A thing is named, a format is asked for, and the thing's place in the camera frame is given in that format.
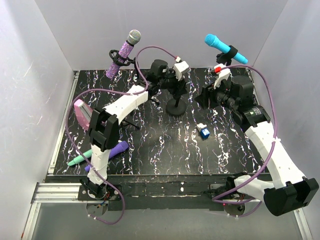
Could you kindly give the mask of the mint green microphone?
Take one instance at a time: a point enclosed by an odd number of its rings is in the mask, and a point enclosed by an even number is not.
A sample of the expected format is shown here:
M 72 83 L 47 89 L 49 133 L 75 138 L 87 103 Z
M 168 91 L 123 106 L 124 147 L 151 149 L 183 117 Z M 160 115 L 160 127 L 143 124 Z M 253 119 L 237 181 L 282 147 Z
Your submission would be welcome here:
M 86 152 L 83 153 L 83 155 L 89 159 L 92 156 L 92 150 L 87 150 Z M 70 162 L 67 163 L 68 166 L 74 166 L 77 165 L 81 162 L 85 161 L 85 158 L 82 155 L 78 155 L 77 157 L 75 157 L 73 160 L 71 160 Z

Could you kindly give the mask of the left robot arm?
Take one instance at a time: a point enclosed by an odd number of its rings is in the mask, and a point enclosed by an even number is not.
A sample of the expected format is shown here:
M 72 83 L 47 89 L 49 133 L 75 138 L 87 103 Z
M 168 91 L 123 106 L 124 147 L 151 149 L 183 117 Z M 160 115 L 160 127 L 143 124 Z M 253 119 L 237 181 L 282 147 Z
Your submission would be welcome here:
M 107 167 L 112 149 L 120 139 L 120 127 L 125 118 L 137 107 L 151 100 L 159 90 L 168 90 L 172 95 L 166 103 L 166 112 L 174 117 L 182 116 L 187 109 L 181 96 L 187 94 L 185 73 L 189 70 L 186 61 L 180 60 L 172 68 L 164 60 L 153 61 L 146 80 L 138 78 L 128 92 L 103 109 L 93 110 L 89 122 L 91 168 L 81 180 L 88 195 L 95 200 L 106 196 Z

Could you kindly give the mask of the glitter purple microphone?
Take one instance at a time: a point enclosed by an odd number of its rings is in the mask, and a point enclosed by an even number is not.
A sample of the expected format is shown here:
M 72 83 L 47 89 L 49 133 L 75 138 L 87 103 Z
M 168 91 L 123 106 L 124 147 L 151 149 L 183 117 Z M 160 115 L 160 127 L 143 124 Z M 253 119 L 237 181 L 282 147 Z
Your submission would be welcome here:
M 112 80 L 118 73 L 121 67 L 127 67 L 133 63 L 129 58 L 134 46 L 141 40 L 141 33 L 133 29 L 129 32 L 126 41 L 120 50 L 112 49 L 109 51 L 109 57 L 112 59 L 112 64 L 106 71 L 106 77 Z

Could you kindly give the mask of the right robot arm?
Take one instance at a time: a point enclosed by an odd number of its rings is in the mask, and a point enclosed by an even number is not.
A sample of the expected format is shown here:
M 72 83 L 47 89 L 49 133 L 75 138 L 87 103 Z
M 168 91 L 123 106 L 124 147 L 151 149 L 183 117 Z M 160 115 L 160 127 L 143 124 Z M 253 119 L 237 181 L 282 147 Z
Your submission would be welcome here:
M 254 84 L 249 77 L 237 75 L 230 82 L 204 87 L 195 101 L 204 109 L 222 106 L 231 111 L 233 120 L 258 150 L 272 180 L 258 179 L 241 172 L 227 178 L 224 191 L 215 193 L 213 201 L 225 196 L 237 199 L 247 195 L 263 202 L 269 212 L 280 216 L 306 207 L 319 189 L 315 178 L 307 178 L 294 164 L 266 110 L 254 102 Z

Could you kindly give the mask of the black tripod mic stand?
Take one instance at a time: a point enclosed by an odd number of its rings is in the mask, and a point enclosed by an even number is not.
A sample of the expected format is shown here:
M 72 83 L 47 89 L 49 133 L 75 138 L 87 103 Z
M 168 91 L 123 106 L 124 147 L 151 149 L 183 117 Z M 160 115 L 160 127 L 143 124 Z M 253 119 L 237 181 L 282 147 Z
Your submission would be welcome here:
M 122 125 L 123 128 L 129 127 L 129 126 L 133 126 L 136 130 L 140 130 L 140 127 L 139 127 L 139 126 L 137 126 L 137 125 L 135 125 L 135 124 L 133 124 L 133 123 L 127 121 L 127 120 L 123 120 L 123 121 L 121 122 L 121 125 Z

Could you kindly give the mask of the round base mic stand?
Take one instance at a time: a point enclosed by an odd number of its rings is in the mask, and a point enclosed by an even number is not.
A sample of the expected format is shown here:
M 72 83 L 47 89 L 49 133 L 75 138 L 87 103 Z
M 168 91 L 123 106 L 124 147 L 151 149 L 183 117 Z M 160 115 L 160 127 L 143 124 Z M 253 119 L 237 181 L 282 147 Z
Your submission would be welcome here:
M 182 116 L 187 110 L 187 104 L 181 100 L 182 95 L 177 95 L 166 103 L 166 112 L 174 117 Z

